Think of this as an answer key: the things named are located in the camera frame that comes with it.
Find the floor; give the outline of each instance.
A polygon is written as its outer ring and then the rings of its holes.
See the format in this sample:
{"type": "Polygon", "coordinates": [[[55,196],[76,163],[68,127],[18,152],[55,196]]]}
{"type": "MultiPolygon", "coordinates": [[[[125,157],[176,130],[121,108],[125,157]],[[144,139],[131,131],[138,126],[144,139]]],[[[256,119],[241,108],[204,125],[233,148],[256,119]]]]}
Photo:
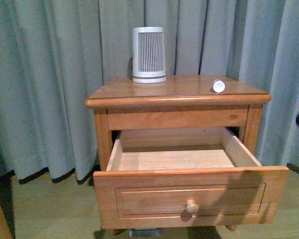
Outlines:
{"type": "MultiPolygon", "coordinates": [[[[52,184],[43,175],[25,185],[12,180],[16,239],[127,239],[101,230],[94,188],[75,177],[52,184]]],[[[163,229],[161,239],[299,239],[299,175],[290,171],[275,222],[238,226],[163,229]]]]}

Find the open drawer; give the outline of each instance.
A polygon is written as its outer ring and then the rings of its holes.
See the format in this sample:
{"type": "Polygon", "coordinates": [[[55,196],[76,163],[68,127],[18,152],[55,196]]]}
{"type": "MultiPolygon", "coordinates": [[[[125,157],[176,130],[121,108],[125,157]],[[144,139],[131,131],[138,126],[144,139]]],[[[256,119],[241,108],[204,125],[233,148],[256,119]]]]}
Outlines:
{"type": "Polygon", "coordinates": [[[102,228],[271,223],[288,168],[223,127],[124,130],[94,183],[102,228]]]}

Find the gray curtain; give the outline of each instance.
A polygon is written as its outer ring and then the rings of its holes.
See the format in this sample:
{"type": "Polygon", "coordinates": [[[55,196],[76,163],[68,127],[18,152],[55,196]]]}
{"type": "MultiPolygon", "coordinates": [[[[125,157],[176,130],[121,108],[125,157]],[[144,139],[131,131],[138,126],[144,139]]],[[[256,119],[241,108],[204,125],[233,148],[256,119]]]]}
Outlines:
{"type": "Polygon", "coordinates": [[[162,26],[168,75],[268,91],[256,156],[299,166],[299,0],[0,0],[0,149],[23,179],[83,179],[96,160],[85,99],[131,72],[133,27],[162,26]]]}

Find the nightstand leg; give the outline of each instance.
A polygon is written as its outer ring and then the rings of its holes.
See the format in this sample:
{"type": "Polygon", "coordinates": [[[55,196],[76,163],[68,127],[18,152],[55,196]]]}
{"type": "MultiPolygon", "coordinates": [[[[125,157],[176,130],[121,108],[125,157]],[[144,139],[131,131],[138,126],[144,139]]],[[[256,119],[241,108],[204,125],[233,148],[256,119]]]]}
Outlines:
{"type": "Polygon", "coordinates": [[[237,229],[237,225],[227,225],[226,227],[227,227],[227,229],[230,230],[230,231],[234,231],[234,230],[237,229]]]}
{"type": "Polygon", "coordinates": [[[106,171],[111,151],[112,151],[112,132],[108,127],[106,110],[94,110],[95,129],[98,139],[98,150],[101,171],[106,171]]]}
{"type": "Polygon", "coordinates": [[[246,127],[243,132],[244,136],[242,136],[242,134],[239,135],[239,139],[244,139],[243,144],[251,153],[255,152],[262,111],[262,105],[249,106],[246,127]]]}
{"type": "Polygon", "coordinates": [[[113,229],[113,235],[118,235],[121,233],[121,229],[113,229]]]}

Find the small space heater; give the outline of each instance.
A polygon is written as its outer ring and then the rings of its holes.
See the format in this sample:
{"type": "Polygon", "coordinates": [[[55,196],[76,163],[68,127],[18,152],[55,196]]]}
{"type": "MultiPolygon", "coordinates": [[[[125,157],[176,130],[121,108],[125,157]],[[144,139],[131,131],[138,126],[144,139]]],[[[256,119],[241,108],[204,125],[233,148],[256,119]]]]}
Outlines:
{"type": "Polygon", "coordinates": [[[133,29],[133,81],[158,83],[166,80],[162,27],[133,29]]]}

